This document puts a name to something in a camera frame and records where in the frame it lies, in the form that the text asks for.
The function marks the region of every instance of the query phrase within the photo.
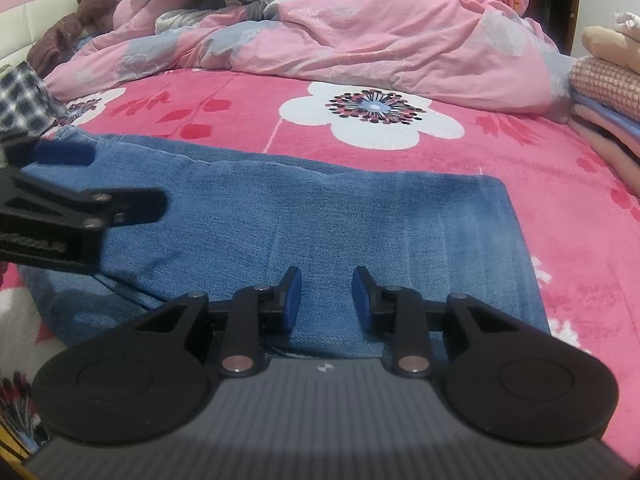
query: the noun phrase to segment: checkered towel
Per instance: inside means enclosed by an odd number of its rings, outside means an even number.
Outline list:
[[[640,121],[640,75],[632,70],[585,57],[574,64],[569,81],[580,94]]]
[[[64,115],[65,105],[49,93],[26,61],[0,75],[0,134],[39,136]]]

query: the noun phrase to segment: screw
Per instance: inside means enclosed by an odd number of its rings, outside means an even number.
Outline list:
[[[111,200],[111,195],[107,193],[96,193],[94,195],[94,200],[96,202],[108,202]]]
[[[254,360],[246,355],[231,355],[222,359],[222,367],[228,372],[245,372],[254,365]]]
[[[398,366],[405,372],[415,374],[425,371],[429,366],[431,366],[431,363],[428,359],[418,355],[406,355],[398,359]]]
[[[87,218],[82,225],[87,229],[100,229],[104,227],[104,222],[99,218]]]

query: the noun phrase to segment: blue folded cloth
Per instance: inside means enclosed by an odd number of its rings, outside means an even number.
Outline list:
[[[624,116],[620,112],[613,110],[612,108],[607,108],[604,105],[601,105],[599,102],[594,101],[588,97],[585,97],[582,94],[578,94],[578,92],[574,91],[574,99],[578,104],[586,106],[590,108],[594,112],[599,113],[605,119],[611,121],[616,126],[619,126],[623,130],[625,130],[628,134],[637,137],[640,140],[640,123],[635,122],[633,119],[629,119],[627,116]]]
[[[190,290],[222,300],[277,283],[290,265],[302,270],[298,322],[269,342],[293,352],[382,353],[382,341],[362,334],[351,299],[359,265],[383,285],[438,301],[467,292],[548,330],[516,215],[494,178],[374,173],[75,127],[55,143],[89,144],[95,160],[49,159],[25,171],[75,190],[160,187],[169,197],[156,224],[109,231],[100,275],[21,267],[46,325],[67,344]]]

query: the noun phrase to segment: bed sheet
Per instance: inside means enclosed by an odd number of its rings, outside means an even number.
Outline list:
[[[366,86],[199,69],[134,81],[69,108],[68,122],[94,134],[158,136],[363,170],[500,178],[552,333],[592,352],[618,378],[620,403],[605,441],[640,461],[640,203],[568,127]],[[42,429],[28,384],[62,348],[12,269],[0,292],[0,399],[34,445]]]

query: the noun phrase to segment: headboard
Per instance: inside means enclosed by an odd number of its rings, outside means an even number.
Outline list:
[[[24,61],[29,49],[76,0],[0,0],[0,66]]]

